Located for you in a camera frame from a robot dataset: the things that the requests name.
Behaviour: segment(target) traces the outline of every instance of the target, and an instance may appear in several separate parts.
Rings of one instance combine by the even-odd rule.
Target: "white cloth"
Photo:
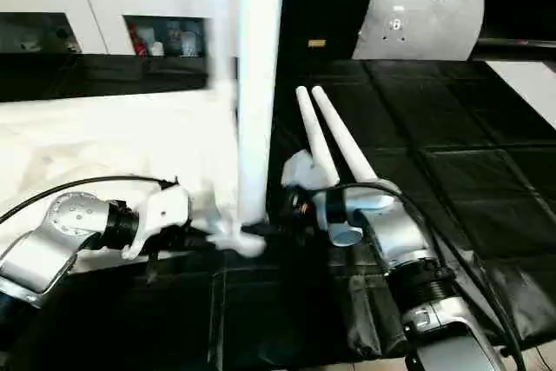
[[[354,59],[467,60],[485,0],[370,0]]]
[[[193,196],[216,190],[219,207],[236,210],[235,116],[206,90],[3,103],[0,149],[0,213],[58,184],[116,174],[178,178]],[[76,189],[134,207],[157,186],[103,182]],[[40,224],[54,197],[0,225],[0,252]],[[119,251],[83,251],[74,271],[122,263]]]

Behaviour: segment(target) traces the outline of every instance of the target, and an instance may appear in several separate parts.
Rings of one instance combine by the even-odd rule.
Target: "white cylindrical rod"
[[[336,112],[336,109],[328,99],[322,87],[314,86],[312,92],[355,180],[357,182],[376,180],[377,175],[371,167],[371,164],[368,163],[367,158],[365,158],[361,152],[357,142],[355,142],[355,139],[349,133],[348,127],[344,121],[341,120],[340,115]]]
[[[309,92],[306,87],[300,86],[295,90],[295,94],[297,95],[297,102],[299,103],[303,124],[307,132],[313,161],[322,169],[326,177],[327,184],[325,187],[334,186],[340,181],[340,176],[338,176],[338,171],[330,155],[330,149],[328,149],[321,125],[314,112]]]
[[[243,224],[266,215],[281,0],[241,0],[239,60],[239,204]]]

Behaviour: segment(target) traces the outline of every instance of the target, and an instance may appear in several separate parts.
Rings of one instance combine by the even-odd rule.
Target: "table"
[[[111,57],[97,59],[111,66]],[[272,226],[257,228],[268,250],[248,260],[192,242],[185,255],[156,264],[155,282],[147,283],[143,264],[72,276],[32,320],[18,306],[4,310],[2,325],[12,332],[4,334],[19,335],[10,341],[13,369],[228,371],[404,355],[396,307],[372,250],[331,248],[323,233],[278,226],[282,165],[308,147],[295,101],[300,84],[327,91],[377,173],[486,271],[523,348],[556,336],[556,133],[519,95],[484,63],[284,64],[278,74]],[[139,76],[112,83],[106,73],[68,80],[92,95],[126,94],[149,82]],[[168,89],[179,88],[175,82]],[[339,150],[328,144],[349,181]],[[493,337],[484,302],[466,277],[460,282]]]

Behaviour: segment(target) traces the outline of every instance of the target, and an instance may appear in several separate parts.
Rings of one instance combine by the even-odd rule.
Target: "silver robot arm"
[[[0,291],[41,307],[88,247],[118,248],[134,259],[147,239],[189,218],[189,196],[176,185],[150,195],[135,211],[71,192],[50,205],[38,228],[20,236],[0,256]]]
[[[379,184],[399,192],[391,182]],[[406,337],[416,349],[410,370],[505,370],[467,304],[453,289],[455,276],[443,268],[427,231],[398,199],[377,209],[380,191],[347,188],[321,192],[317,217],[362,228],[384,265],[386,281],[401,313]]]
[[[302,86],[298,88],[296,94],[314,160],[311,169],[324,173],[321,177],[325,179],[314,189],[330,189],[311,197],[316,223],[319,229],[328,232],[336,246],[356,244],[363,232],[373,242],[400,310],[404,332],[415,346],[406,358],[408,369],[504,370],[480,325],[456,293],[455,276],[450,268],[441,265],[431,236],[406,212],[400,198],[395,197],[401,195],[398,188],[377,176],[325,91],[315,86],[312,93],[354,179],[379,184],[392,192],[365,188],[363,184],[363,187],[331,187],[339,177],[308,92]],[[297,184],[311,188],[303,181]],[[292,203],[293,213],[303,214],[307,207],[299,201],[303,198],[291,195],[287,206]]]

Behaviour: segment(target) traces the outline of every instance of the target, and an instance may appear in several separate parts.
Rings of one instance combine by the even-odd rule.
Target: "white cabinet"
[[[109,54],[137,53],[133,38],[163,44],[166,55],[201,56],[209,46],[213,0],[89,0]],[[224,33],[232,56],[237,56],[237,7],[228,0],[229,18]],[[172,32],[178,38],[170,39]],[[180,40],[179,34],[189,34]]]
[[[106,53],[88,0],[0,0],[0,52],[61,52],[75,41],[84,54]]]

